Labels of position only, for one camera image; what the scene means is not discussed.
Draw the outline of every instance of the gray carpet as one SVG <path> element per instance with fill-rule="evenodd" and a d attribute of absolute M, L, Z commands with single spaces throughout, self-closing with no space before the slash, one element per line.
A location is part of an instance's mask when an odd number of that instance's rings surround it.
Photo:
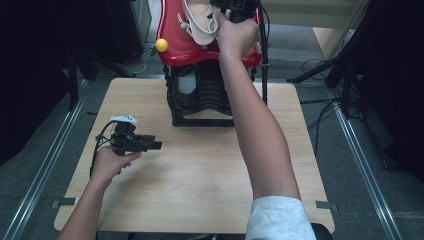
<path fill-rule="evenodd" d="M 157 56 L 145 57 L 146 70 L 137 77 L 160 77 L 162 65 Z M 316 63 L 305 65 L 313 68 Z M 302 62 L 271 60 L 269 79 L 286 79 L 302 73 Z M 50 208 L 50 203 L 63 197 L 73 175 L 80 154 L 87 141 L 95 115 L 100 108 L 110 81 L 117 75 L 102 66 L 97 66 L 99 76 L 90 82 L 87 99 L 77 121 L 62 149 L 53 172 L 45 186 L 35 209 L 29 218 L 21 239 L 55 239 L 58 232 L 53 227 L 57 209 Z M 322 82 L 310 80 L 298 84 L 297 91 L 301 101 L 329 98 Z M 22 152 L 15 158 L 0 166 L 0 236 L 9 226 L 16 208 L 28 190 L 41 162 L 44 159 L 54 137 L 66 114 L 69 98 L 66 96 L 39 127 Z M 302 110 L 307 125 L 318 118 L 326 103 L 305 104 Z M 424 184 L 408 173 L 390 173 L 380 161 L 380 155 L 369 136 L 364 124 L 352 120 L 358 138 L 364 148 L 370 165 L 387 197 L 396 220 L 405 239 L 421 239 L 424 236 Z M 315 129 L 310 132 L 312 143 L 315 142 Z M 341 239 L 385 239 L 386 235 L 378 215 L 371 202 L 367 189 L 345 140 L 337 117 L 332 115 L 320 124 L 317 162 L 323 179 L 329 202 L 337 206 L 333 210 L 336 230 L 333 238 Z M 100 239 L 126 239 L 126 233 L 102 232 Z M 192 235 L 163 235 L 160 233 L 136 234 L 134 239 L 187 239 Z M 243 236 L 220 236 L 219 239 L 242 239 Z"/>

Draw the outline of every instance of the person's right arm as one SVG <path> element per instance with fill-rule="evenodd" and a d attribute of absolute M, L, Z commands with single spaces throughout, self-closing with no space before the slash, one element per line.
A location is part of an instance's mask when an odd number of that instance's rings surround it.
<path fill-rule="evenodd" d="M 250 19 L 233 24 L 221 13 L 217 13 L 217 19 L 221 72 L 253 198 L 286 196 L 300 199 L 284 133 L 241 60 L 257 42 L 258 25 Z"/>

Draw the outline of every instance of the wooden table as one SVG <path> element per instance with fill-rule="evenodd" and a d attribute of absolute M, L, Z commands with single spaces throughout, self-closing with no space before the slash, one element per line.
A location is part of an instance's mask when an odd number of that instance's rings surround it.
<path fill-rule="evenodd" d="M 316 208 L 315 201 L 327 197 L 296 90 L 288 84 L 269 84 L 268 92 L 269 107 L 288 140 L 309 218 L 333 232 L 330 210 Z M 104 198 L 99 230 L 245 233 L 252 190 L 235 129 L 173 127 L 164 80 L 112 81 L 65 197 L 82 195 L 95 136 L 112 115 L 130 113 L 138 119 L 135 133 L 155 135 L 163 146 L 144 153 L 114 178 Z M 63 228 L 74 208 L 60 208 L 56 229 Z"/>

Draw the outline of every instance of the sleeve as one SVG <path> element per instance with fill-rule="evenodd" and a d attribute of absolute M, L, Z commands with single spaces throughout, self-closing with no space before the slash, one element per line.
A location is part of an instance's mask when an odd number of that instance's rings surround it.
<path fill-rule="evenodd" d="M 247 240 L 316 239 L 303 203 L 295 198 L 256 199 L 247 223 Z"/>

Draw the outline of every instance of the red plastic object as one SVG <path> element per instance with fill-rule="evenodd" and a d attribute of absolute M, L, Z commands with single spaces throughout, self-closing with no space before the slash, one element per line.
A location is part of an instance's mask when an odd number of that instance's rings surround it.
<path fill-rule="evenodd" d="M 182 0 L 162 0 L 162 15 L 156 35 L 156 39 L 163 38 L 168 42 L 168 49 L 165 52 L 159 52 L 162 63 L 169 66 L 183 66 L 206 59 L 218 60 L 219 47 L 216 40 L 209 44 L 207 49 L 203 49 L 180 27 L 178 13 L 184 21 L 188 22 L 182 5 Z M 243 58 L 243 63 L 246 67 L 255 67 L 259 65 L 261 59 L 262 54 L 257 54 L 252 49 Z"/>

